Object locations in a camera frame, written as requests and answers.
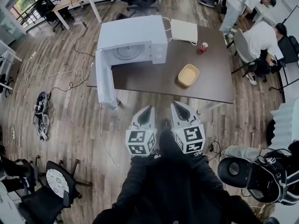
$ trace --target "beige tray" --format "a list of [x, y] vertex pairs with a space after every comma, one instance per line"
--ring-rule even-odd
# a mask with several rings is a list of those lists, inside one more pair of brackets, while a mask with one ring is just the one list
[[178, 81], [186, 87], [193, 84], [199, 75], [199, 70], [191, 64], [187, 64], [179, 73]]

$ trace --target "black sleeve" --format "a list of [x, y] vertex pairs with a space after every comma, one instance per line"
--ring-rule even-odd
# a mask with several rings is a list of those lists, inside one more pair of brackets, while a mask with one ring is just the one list
[[261, 224], [249, 205], [240, 196], [230, 196], [208, 164], [206, 156], [189, 155], [191, 169], [201, 186], [222, 206], [231, 222], [237, 224]]
[[194, 156], [194, 154], [189, 154], [189, 162], [196, 179], [200, 182], [201, 186], [205, 190], [223, 190], [222, 182], [209, 166], [209, 162], [206, 156]]
[[93, 224], [117, 224], [125, 222], [134, 210], [135, 203], [140, 196], [149, 161], [149, 158], [132, 158], [131, 168], [122, 185], [121, 193], [116, 203], [112, 205], [111, 209], [102, 211], [96, 217]]

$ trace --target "table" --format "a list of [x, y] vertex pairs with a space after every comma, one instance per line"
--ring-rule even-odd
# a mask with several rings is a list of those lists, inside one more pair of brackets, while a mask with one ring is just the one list
[[[204, 54], [198, 55], [196, 51], [203, 42], [208, 43], [208, 48]], [[185, 88], [178, 82], [178, 74], [189, 63], [196, 66], [200, 74], [190, 87]], [[112, 67], [112, 73], [115, 89], [213, 101], [198, 113], [234, 102], [230, 62], [223, 34], [207, 27], [198, 26], [197, 46], [184, 41], [169, 42], [164, 64], [147, 61], [116, 65]], [[95, 66], [87, 86], [97, 87]]]
[[[2, 74], [8, 75], [11, 66], [14, 64], [14, 59], [17, 59], [18, 61], [22, 62], [22, 59], [20, 59], [16, 54], [11, 52], [10, 50], [7, 50], [1, 55], [0, 61], [2, 61], [2, 64], [0, 67], [0, 75]], [[2, 85], [3, 87], [9, 90], [13, 89], [12, 87], [3, 83], [0, 83], [0, 85]]]
[[258, 24], [263, 20], [265, 20], [271, 26], [275, 26], [277, 24], [275, 19], [268, 13], [268, 8], [264, 4], [258, 3], [255, 9], [257, 14], [252, 20], [255, 22], [255, 24]]
[[[54, 7], [53, 12], [56, 14], [56, 16], [59, 18], [59, 20], [62, 22], [62, 24], [66, 27], [66, 29], [70, 29], [69, 25], [66, 23], [66, 21], [63, 19], [63, 17], [60, 15], [59, 10], [68, 6], [71, 6], [73, 4], [77, 4], [80, 3], [80, 5], [82, 6], [81, 2], [85, 1], [85, 0], [60, 0], [60, 2]], [[102, 19], [100, 17], [100, 14], [93, 2], [93, 0], [88, 0], [90, 2], [90, 5], [93, 8], [93, 12], [95, 14], [95, 16], [98, 19], [99, 23], [102, 23]]]

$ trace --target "window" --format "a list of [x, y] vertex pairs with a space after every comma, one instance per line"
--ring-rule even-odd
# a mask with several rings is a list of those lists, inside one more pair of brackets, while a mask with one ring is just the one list
[[37, 11], [30, 10], [36, 1], [37, 0], [18, 0], [10, 9], [10, 12], [16, 17], [23, 27], [27, 27], [29, 24], [40, 18]]

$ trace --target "soda can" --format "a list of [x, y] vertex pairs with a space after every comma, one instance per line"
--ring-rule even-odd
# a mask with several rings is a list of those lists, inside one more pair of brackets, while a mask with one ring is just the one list
[[200, 49], [199, 49], [199, 52], [200, 53], [205, 53], [206, 49], [208, 47], [208, 44], [206, 42], [202, 43]]

